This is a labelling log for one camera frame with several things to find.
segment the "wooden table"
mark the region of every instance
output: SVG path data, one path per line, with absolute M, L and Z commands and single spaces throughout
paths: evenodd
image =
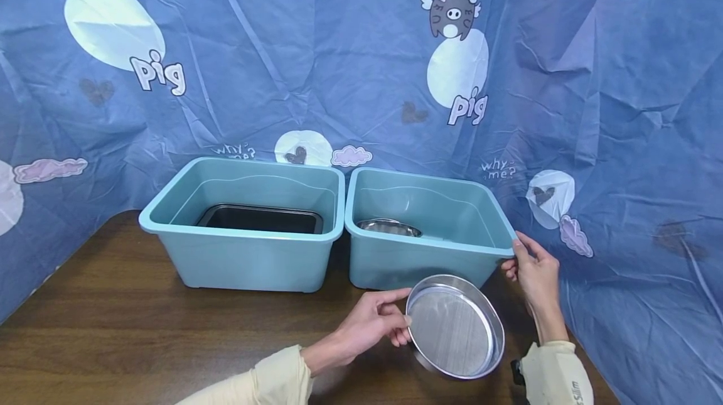
M 363 291 L 348 280 L 348 239 L 315 294 L 188 289 L 137 212 L 111 219 L 0 326 L 0 403 L 174 404 L 295 343 L 334 330 Z M 319 378 L 311 404 L 524 404 L 510 362 L 536 337 L 519 290 L 485 285 L 507 330 L 493 375 L 451 382 L 384 342 Z M 596 404 L 617 404 L 581 349 Z

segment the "cloud print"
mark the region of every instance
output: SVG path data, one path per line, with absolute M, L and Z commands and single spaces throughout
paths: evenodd
M 88 166 L 85 158 L 67 158 L 57 161 L 52 158 L 41 158 L 30 163 L 13 168 L 15 182 L 33 183 L 47 182 L 58 177 L 70 177 L 81 175 Z
M 371 161 L 372 153 L 363 147 L 354 148 L 351 145 L 337 149 L 331 156 L 331 164 L 337 166 L 360 166 Z
M 567 248 L 580 254 L 580 256 L 593 257 L 594 253 L 588 244 L 587 235 L 580 229 L 580 222 L 563 215 L 560 219 L 560 239 Z

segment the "cartoon pig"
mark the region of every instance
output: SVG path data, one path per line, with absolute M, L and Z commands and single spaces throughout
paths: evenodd
M 429 23 L 435 38 L 439 33 L 445 38 L 463 41 L 479 18 L 480 4 L 477 0 L 422 0 L 422 8 L 429 11 Z

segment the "person's right hand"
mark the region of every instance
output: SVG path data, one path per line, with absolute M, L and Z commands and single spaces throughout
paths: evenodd
M 517 237 L 519 239 L 513 241 L 515 258 L 501 264 L 505 275 L 512 281 L 520 282 L 533 310 L 560 306 L 557 282 L 560 262 L 527 235 L 517 232 Z
M 314 377 L 333 367 L 346 366 L 383 337 L 391 339 L 395 347 L 411 342 L 411 318 L 402 314 L 395 304 L 405 299 L 409 292 L 411 289 L 365 292 L 336 331 L 301 350 L 311 375 Z

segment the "wrist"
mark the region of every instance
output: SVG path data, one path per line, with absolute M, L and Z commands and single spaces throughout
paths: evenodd
M 306 367 L 309 367 L 312 377 L 320 373 L 339 367 L 343 364 L 343 344 L 339 342 L 336 334 L 329 334 L 312 346 L 301 349 L 301 358 L 304 359 Z
M 532 315 L 537 326 L 537 335 L 541 346 L 553 340 L 567 340 L 569 342 L 570 337 L 567 334 L 565 316 L 562 315 L 560 305 L 532 306 Z

